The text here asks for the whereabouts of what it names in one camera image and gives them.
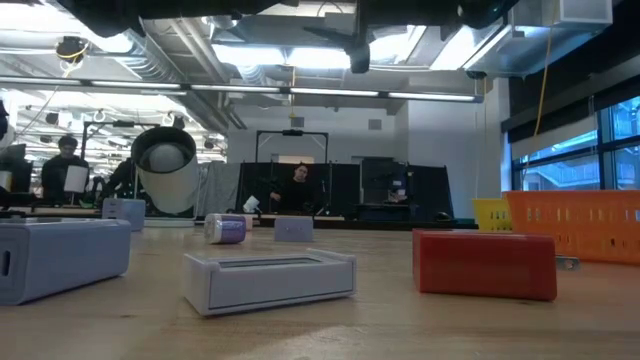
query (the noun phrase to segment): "cable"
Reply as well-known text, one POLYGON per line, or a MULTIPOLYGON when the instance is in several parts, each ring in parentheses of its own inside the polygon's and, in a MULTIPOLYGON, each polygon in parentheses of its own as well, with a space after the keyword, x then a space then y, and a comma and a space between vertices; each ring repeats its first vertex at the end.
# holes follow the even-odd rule
POLYGON ((80 56, 80 55, 84 54, 84 52, 85 52, 85 51, 87 51, 87 49, 88 49, 88 48, 89 48, 89 43, 87 42, 87 43, 84 45, 84 48, 83 48, 82 50, 78 51, 78 52, 77 52, 77 53, 75 53, 75 54, 71 54, 71 55, 61 55, 61 54, 57 54, 57 52, 56 52, 56 54, 57 54, 57 55, 58 55, 58 57, 59 57, 59 58, 61 58, 61 59, 75 59, 75 58, 77 58, 78 56, 80 56))
MULTIPOLYGON (((536 147, 536 140, 538 137, 538 132, 540 131, 540 123, 542 122, 542 109, 544 107, 544 95, 547 89, 547 76, 549 74, 549 60, 551 59, 551 44, 553 42, 553 28, 558 18, 558 8, 560 2, 557 1, 555 6, 553 7, 553 19, 551 21, 551 27, 549 28, 549 38, 547 39, 547 56, 544 62, 544 73, 542 75, 542 88, 540 90, 540 104, 538 105, 538 119, 536 121, 536 129, 533 132, 532 144, 533 148, 536 147)), ((527 177, 527 171, 529 170, 529 164, 531 163, 531 154, 527 155, 527 163, 524 166, 524 170, 522 171, 522 179, 520 181, 520 190, 524 191, 524 181, 527 177)))
MULTIPOLYGON (((79 69, 79 67, 75 66, 76 61, 78 60, 78 57, 82 55, 81 53, 76 55, 76 57, 73 59, 73 62, 69 65, 69 67, 67 68, 67 70, 64 72, 64 74, 62 75, 62 78, 65 79, 67 77, 69 77, 69 75, 71 74, 71 72, 73 72, 74 70, 79 69)), ((44 112, 44 110, 47 108, 47 106, 49 106, 49 103, 51 102, 51 100, 53 100, 53 97, 56 95, 56 93, 58 92, 58 90, 60 89, 60 86, 56 86, 55 89, 53 89, 53 92, 51 93, 51 96, 49 96, 49 99, 47 99, 47 101, 44 103, 44 105, 42 106, 42 108, 40 109, 40 111, 36 114, 36 116, 27 124, 27 126, 25 126, 22 131, 16 135, 14 141, 18 140, 20 137, 22 137, 27 131, 29 131, 29 129, 31 128, 31 126, 38 120, 38 118, 40 117, 40 115, 42 115, 42 113, 44 112)))
POLYGON ((341 8, 338 4, 336 4, 336 3, 335 3, 335 2, 333 2, 333 1, 325 1, 325 2, 323 2, 323 3, 322 3, 322 5, 320 5, 320 7, 318 8, 318 13, 316 13, 316 17, 319 17, 319 16, 320 16, 320 12, 322 11, 322 8, 324 8, 324 6, 325 6, 325 5, 327 5, 327 4, 331 4, 331 5, 335 6, 336 8, 338 8, 338 10, 340 10, 340 14, 344 14, 344 11, 342 10, 342 8, 341 8))

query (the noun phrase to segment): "black equipment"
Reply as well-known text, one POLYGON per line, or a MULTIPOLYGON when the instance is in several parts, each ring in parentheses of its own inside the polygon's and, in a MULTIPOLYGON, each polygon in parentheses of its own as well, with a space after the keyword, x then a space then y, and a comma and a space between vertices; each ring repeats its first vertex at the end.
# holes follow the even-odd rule
MULTIPOLYGON (((111 37, 133 29, 145 36, 140 19, 166 19, 257 14, 283 3, 297 6, 297 0, 58 0, 93 32, 111 37)), ((306 28, 342 47, 351 58, 351 71, 369 71, 369 26, 428 25, 484 28, 506 15, 518 0, 356 0, 356 29, 343 34, 326 28, 306 28)))

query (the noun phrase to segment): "person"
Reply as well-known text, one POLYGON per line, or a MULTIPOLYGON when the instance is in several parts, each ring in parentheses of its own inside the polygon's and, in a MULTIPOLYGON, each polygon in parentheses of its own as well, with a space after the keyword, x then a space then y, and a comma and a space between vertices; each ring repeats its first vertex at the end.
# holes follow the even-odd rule
POLYGON ((42 191, 45 200, 53 202, 66 202, 64 183, 67 178, 67 169, 70 165, 89 167, 89 163, 74 155, 78 147, 78 140, 71 135, 65 135, 58 141, 60 154, 54 156, 42 166, 42 191))
MULTIPOLYGON (((103 190, 103 197, 117 194, 119 198, 133 199, 136 181, 136 166, 131 158, 121 162, 109 177, 109 182, 103 190)), ((142 191, 142 184, 138 181, 138 192, 142 191)))
POLYGON ((314 206, 314 191, 307 183, 309 169, 304 164, 298 165, 293 178, 285 181, 280 190, 271 192, 271 199, 279 203, 278 212, 310 212, 314 206))

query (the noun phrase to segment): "orange plastic basket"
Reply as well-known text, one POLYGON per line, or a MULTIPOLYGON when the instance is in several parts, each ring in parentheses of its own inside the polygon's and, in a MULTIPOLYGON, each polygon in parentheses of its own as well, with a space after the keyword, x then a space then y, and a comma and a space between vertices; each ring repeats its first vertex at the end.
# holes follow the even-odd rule
POLYGON ((511 191, 515 232, 552 235, 556 253, 640 265, 640 191, 511 191))

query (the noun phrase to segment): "table surface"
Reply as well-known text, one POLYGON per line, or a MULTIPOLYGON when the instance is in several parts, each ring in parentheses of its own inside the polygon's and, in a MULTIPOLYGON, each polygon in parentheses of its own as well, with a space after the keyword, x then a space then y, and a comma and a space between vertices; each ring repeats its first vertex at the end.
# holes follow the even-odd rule
POLYGON ((640 268, 559 273, 555 303, 419 294, 411 233, 316 230, 314 247, 355 254, 352 298, 201 318, 180 295, 184 252, 303 252, 256 229, 236 246, 202 228, 135 234, 124 277, 0 307, 0 359, 637 359, 640 268))

